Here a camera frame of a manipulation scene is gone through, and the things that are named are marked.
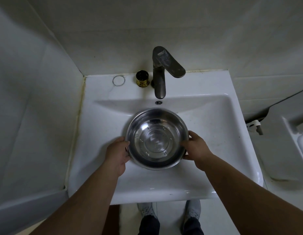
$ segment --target forearm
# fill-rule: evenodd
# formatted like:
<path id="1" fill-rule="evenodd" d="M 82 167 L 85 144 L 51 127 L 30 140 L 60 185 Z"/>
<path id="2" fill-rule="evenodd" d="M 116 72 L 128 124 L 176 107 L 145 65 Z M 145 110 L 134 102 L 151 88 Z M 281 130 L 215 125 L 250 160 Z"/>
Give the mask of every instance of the forearm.
<path id="1" fill-rule="evenodd" d="M 201 164 L 241 234 L 303 234 L 303 211 L 215 155 Z"/>
<path id="2" fill-rule="evenodd" d="M 118 181 L 116 169 L 104 162 L 56 212 L 31 235 L 101 234 Z"/>

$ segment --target bowl rim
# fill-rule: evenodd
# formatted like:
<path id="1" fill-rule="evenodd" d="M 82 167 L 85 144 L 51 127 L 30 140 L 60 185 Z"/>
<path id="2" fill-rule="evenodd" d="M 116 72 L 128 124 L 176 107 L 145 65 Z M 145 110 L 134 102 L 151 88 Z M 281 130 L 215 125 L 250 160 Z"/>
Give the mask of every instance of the bowl rim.
<path id="1" fill-rule="evenodd" d="M 186 130 L 186 134 L 187 134 L 187 137 L 186 137 L 186 140 L 189 140 L 189 134 L 188 134 L 188 129 L 187 129 L 187 126 L 185 124 L 185 122 L 182 120 L 182 118 L 180 116 L 178 116 L 176 113 L 174 113 L 173 111 L 171 110 L 168 110 L 166 108 L 159 108 L 159 107 L 154 107 L 154 108 L 148 108 L 148 109 L 145 109 L 145 110 L 142 110 L 142 111 L 139 111 L 138 113 L 136 113 L 132 120 L 130 121 L 128 127 L 127 127 L 127 130 L 126 130 L 126 135 L 124 137 L 125 141 L 128 141 L 128 132 L 130 130 L 130 126 L 131 124 L 133 123 L 133 121 L 138 118 L 141 114 L 145 113 L 146 111 L 149 111 L 149 110 L 163 110 L 163 111 L 166 111 L 166 112 L 169 112 L 171 114 L 173 114 L 174 116 L 176 116 L 179 121 L 182 123 L 183 127 L 185 128 Z M 184 153 L 180 155 L 180 157 L 177 158 L 176 161 L 174 161 L 174 163 L 171 163 L 170 165 L 168 166 L 164 166 L 164 167 L 150 167 L 150 166 L 146 166 L 145 164 L 142 164 L 141 162 L 139 162 L 135 157 L 133 157 L 131 154 L 130 154 L 130 151 L 129 151 L 129 147 L 127 146 L 126 147 L 126 151 L 128 152 L 130 158 L 139 166 L 143 167 L 143 168 L 146 168 L 146 169 L 149 169 L 149 170 L 155 170 L 155 171 L 159 171 L 159 170 L 165 170 L 165 169 L 169 169 L 173 166 L 175 166 L 176 164 L 178 164 L 185 156 L 186 154 L 186 149 L 184 150 Z"/>

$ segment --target circular mark on sink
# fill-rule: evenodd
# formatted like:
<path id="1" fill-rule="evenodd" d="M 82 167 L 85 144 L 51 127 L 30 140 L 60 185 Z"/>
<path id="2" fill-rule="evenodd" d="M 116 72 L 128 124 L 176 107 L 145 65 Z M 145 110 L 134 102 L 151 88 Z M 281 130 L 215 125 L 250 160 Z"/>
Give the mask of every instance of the circular mark on sink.
<path id="1" fill-rule="evenodd" d="M 112 80 L 115 86 L 122 86 L 125 83 L 124 76 L 115 76 Z"/>

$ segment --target tiled wall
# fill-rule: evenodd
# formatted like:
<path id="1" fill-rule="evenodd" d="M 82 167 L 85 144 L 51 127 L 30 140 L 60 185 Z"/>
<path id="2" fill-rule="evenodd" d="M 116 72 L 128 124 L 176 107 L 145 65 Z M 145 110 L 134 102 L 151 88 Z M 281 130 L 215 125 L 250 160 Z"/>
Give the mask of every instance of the tiled wall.
<path id="1" fill-rule="evenodd" d="M 303 0 L 29 0 L 84 75 L 229 69 L 246 119 L 303 90 Z"/>
<path id="2" fill-rule="evenodd" d="M 83 75 L 26 0 L 0 0 L 0 204 L 62 190 Z"/>

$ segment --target pant leg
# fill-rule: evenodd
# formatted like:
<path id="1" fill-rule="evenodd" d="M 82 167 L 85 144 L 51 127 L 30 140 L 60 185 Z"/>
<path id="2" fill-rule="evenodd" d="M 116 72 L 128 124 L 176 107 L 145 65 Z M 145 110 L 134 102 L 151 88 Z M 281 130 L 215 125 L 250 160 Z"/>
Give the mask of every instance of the pant leg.
<path id="1" fill-rule="evenodd" d="M 143 217 L 138 235 L 159 235 L 160 223 L 152 215 Z"/>
<path id="2" fill-rule="evenodd" d="M 186 221 L 183 235 L 204 235 L 198 219 L 191 217 Z"/>

